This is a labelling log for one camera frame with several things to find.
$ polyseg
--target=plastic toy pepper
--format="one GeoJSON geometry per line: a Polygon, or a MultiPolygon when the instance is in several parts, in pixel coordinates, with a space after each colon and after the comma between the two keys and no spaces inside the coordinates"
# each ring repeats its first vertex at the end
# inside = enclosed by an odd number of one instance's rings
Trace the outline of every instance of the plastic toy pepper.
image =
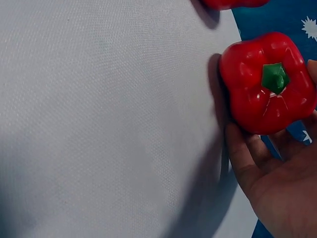
{"type": "Polygon", "coordinates": [[[235,7],[259,7],[269,0],[203,0],[205,4],[215,10],[227,10],[235,7]]]}
{"type": "Polygon", "coordinates": [[[282,33],[229,46],[219,69],[232,116],[252,134],[276,133],[308,117],[316,106],[316,85],[303,57],[282,33]]]}

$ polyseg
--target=hand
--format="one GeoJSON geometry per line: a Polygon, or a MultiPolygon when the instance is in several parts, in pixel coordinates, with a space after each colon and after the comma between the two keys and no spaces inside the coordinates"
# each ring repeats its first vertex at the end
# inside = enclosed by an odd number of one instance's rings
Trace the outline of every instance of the hand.
{"type": "MultiPolygon", "coordinates": [[[[317,83],[317,61],[308,70],[317,83]]],[[[317,112],[303,120],[317,139],[317,112]]],[[[226,140],[237,180],[260,221],[276,238],[317,237],[317,141],[309,146],[283,130],[269,136],[283,161],[273,158],[258,135],[229,124],[226,140]]]]}

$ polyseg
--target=finger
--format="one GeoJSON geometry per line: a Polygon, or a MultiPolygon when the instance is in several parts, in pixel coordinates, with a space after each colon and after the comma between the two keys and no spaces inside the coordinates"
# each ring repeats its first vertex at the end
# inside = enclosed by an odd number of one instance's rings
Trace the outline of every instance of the finger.
{"type": "Polygon", "coordinates": [[[297,141],[287,130],[282,130],[268,137],[280,153],[281,158],[285,161],[289,160],[305,147],[303,143],[297,141]]]}
{"type": "Polygon", "coordinates": [[[280,167],[283,162],[274,158],[258,135],[248,135],[245,139],[256,165],[265,173],[280,167]]]}
{"type": "Polygon", "coordinates": [[[317,61],[310,59],[307,63],[307,69],[313,81],[317,83],[317,61]]]}
{"type": "Polygon", "coordinates": [[[317,111],[314,110],[309,117],[302,119],[302,122],[308,135],[313,139],[317,138],[317,111]]]}
{"type": "Polygon", "coordinates": [[[235,124],[230,123],[226,127],[226,142],[234,173],[245,195],[250,198],[253,185],[264,173],[253,161],[242,133],[235,124]]]}

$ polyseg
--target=white star pattern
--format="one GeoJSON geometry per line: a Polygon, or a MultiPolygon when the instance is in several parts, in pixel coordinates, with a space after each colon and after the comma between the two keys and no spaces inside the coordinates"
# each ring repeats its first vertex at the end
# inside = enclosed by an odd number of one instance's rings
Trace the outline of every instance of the white star pattern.
{"type": "Polygon", "coordinates": [[[308,135],[307,131],[303,130],[303,133],[306,135],[306,137],[303,139],[303,141],[309,140],[309,143],[312,143],[312,139],[308,135]]]}
{"type": "Polygon", "coordinates": [[[308,39],[312,37],[313,39],[315,39],[315,41],[317,41],[316,20],[313,21],[307,16],[307,19],[305,21],[302,20],[302,23],[304,24],[304,28],[302,28],[302,30],[306,32],[306,34],[308,35],[308,39]]]}

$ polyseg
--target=red object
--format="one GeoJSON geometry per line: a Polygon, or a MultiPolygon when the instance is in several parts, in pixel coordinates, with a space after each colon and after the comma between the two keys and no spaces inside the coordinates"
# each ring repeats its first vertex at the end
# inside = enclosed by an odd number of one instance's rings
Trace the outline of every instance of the red object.
{"type": "Polygon", "coordinates": [[[205,4],[215,10],[227,10],[235,7],[259,7],[269,0],[203,0],[205,4]]]}
{"type": "Polygon", "coordinates": [[[308,117],[316,106],[316,85],[303,57],[282,33],[229,46],[219,68],[232,115],[252,134],[276,133],[308,117]]]}

